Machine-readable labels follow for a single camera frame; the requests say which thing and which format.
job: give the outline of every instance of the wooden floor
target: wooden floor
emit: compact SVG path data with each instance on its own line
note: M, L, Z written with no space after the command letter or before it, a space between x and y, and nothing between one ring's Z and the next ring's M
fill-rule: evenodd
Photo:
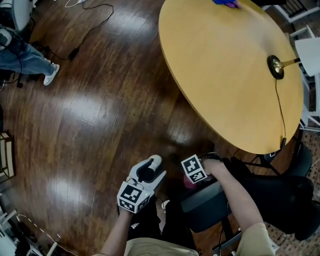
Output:
M67 9L65 2L39 3L31 38L62 57L111 12L106 6ZM0 93L16 166L16 177L0 191L19 213L81 256L101 249L117 219L118 189L134 164L159 154L170 180L181 177L172 161L175 154L188 157L212 144L222 157L237 150L198 117L170 75L158 35L163 0L107 2L114 5L114 15L73 61L48 56L60 64L50 86L43 86L41 77ZM274 165L284 171L292 146L281 154ZM254 157L241 150L236 155ZM194 236L205 255L218 244L220 228Z

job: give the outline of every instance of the beige shirt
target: beige shirt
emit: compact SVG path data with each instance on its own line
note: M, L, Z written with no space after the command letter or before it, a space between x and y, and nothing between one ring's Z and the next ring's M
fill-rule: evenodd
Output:
M195 250L153 238L136 238L126 243L124 256L198 256ZM265 224L249 227L243 234L237 256L274 256Z

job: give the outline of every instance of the lamp base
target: lamp base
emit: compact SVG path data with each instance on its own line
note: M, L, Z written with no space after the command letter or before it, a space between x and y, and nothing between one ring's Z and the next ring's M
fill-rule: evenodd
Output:
M270 73L275 79L281 80L284 78L285 71L283 68L283 64L277 56L270 55L266 59L266 62L268 63Z

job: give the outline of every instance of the person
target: person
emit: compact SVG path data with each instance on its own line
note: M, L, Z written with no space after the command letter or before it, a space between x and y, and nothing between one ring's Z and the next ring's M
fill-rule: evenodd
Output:
M206 159L203 165L205 172L221 183L241 228L242 237L236 255L274 256L264 221L245 188L222 162ZM154 202L149 202L135 215L121 209L115 226L96 256L197 256L196 245L180 205L166 202L166 205L163 203L166 217L162 234Z
M44 74L43 84L48 86L54 80L60 66L51 63L30 44L13 37L9 45L0 50L0 69L26 75Z

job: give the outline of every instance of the round wooden table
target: round wooden table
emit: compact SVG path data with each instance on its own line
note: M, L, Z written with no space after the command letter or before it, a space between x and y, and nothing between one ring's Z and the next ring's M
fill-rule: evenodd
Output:
M285 136L275 79L267 57L295 59L277 24L257 5L242 9L212 0L166 0L159 17L160 43L180 90L203 120L234 146L255 154L280 149ZM286 142L303 109L297 64L277 81Z

